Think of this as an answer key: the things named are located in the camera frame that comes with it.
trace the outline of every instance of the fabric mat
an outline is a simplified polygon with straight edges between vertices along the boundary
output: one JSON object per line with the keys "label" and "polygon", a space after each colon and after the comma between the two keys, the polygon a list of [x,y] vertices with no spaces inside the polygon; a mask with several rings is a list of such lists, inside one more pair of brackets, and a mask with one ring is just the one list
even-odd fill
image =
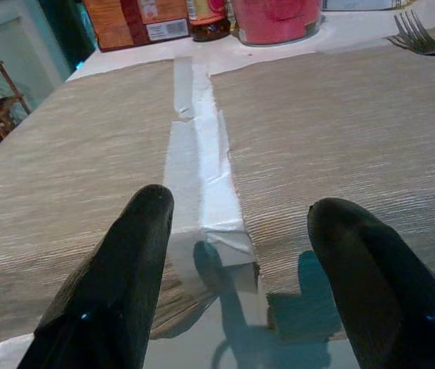
{"label": "fabric mat", "polygon": [[173,74],[163,61],[68,82],[0,144],[0,341],[32,332],[131,196],[162,183]]}
{"label": "fabric mat", "polygon": [[300,287],[320,267],[299,255],[311,250],[307,212],[321,198],[369,209],[435,272],[435,57],[388,45],[270,61],[212,82],[283,339],[341,330],[323,278]]}

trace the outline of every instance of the masking tape strip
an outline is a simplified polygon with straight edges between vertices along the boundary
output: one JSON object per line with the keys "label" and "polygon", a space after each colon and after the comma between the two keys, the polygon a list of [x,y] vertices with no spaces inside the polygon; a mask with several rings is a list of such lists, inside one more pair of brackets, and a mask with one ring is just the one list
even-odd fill
{"label": "masking tape strip", "polygon": [[174,121],[171,124],[163,184],[174,197],[168,256],[177,268],[186,292],[199,301],[206,288],[194,266],[194,246],[204,240],[204,232],[199,226],[201,183],[193,121]]}
{"label": "masking tape strip", "polygon": [[192,58],[174,60],[174,110],[180,118],[193,118],[193,71]]}

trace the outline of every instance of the red container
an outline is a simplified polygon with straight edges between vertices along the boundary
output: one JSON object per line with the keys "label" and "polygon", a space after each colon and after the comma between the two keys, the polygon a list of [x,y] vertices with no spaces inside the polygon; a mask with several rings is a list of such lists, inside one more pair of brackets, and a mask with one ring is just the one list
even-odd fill
{"label": "red container", "polygon": [[291,42],[315,34],[321,0],[232,0],[240,40],[249,45]]}

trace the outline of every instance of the table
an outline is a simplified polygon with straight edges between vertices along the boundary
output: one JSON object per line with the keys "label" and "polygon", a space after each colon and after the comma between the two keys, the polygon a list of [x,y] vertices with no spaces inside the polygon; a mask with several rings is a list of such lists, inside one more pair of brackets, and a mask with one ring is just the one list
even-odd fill
{"label": "table", "polygon": [[[413,6],[427,27],[435,26],[435,0],[419,0]],[[350,345],[345,340],[328,344],[296,343],[281,348],[274,346],[269,334],[264,334],[264,304],[254,285],[253,271],[247,264],[253,260],[253,256],[233,189],[226,155],[226,134],[214,104],[208,76],[292,55],[378,45],[384,42],[379,38],[397,32],[392,16],[391,12],[327,13],[326,22],[313,38],[270,48],[249,48],[228,37],[209,44],[195,44],[187,38],[107,54],[95,52],[83,68],[71,76],[70,79],[75,79],[167,58],[175,58],[175,68],[179,68],[178,71],[183,75],[191,76],[186,82],[180,80],[175,84],[175,107],[181,113],[182,120],[192,118],[198,140],[202,202],[199,231],[203,231],[206,239],[216,246],[223,262],[232,266],[246,322],[248,325],[262,326],[260,333],[244,327],[249,332],[247,337],[250,338],[248,343],[251,349],[244,351],[234,346],[232,354],[227,345],[221,345],[225,338],[233,341],[232,337],[227,336],[229,322],[223,321],[221,315],[226,301],[215,301],[187,332],[171,340],[150,342],[144,367],[165,367],[170,364],[173,367],[207,367],[217,352],[222,354],[220,367],[237,367],[237,362],[241,367],[253,367],[253,356],[258,356],[262,351],[268,357],[263,361],[265,367],[276,367],[280,362],[286,363],[283,367],[288,367],[288,362],[298,361],[303,361],[305,367],[356,367]],[[364,32],[360,34],[357,31],[359,29]],[[193,114],[185,116],[188,111],[186,108],[190,108]],[[172,173],[165,175],[166,182],[174,179]],[[184,254],[182,250],[171,249],[170,252]]]}

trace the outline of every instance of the white tape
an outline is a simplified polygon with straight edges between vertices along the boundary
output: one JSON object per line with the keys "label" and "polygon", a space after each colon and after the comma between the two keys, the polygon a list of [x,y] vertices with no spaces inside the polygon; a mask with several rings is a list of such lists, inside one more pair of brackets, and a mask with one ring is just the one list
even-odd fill
{"label": "white tape", "polygon": [[174,60],[174,110],[180,118],[194,117],[192,75],[192,58]]}
{"label": "white tape", "polygon": [[0,369],[18,367],[28,347],[33,342],[33,333],[24,334],[0,342]]}
{"label": "white tape", "polygon": [[194,266],[194,246],[204,240],[199,225],[201,182],[197,137],[193,121],[174,121],[164,168],[164,186],[174,197],[173,225],[168,255],[187,292],[197,299],[205,286]]}

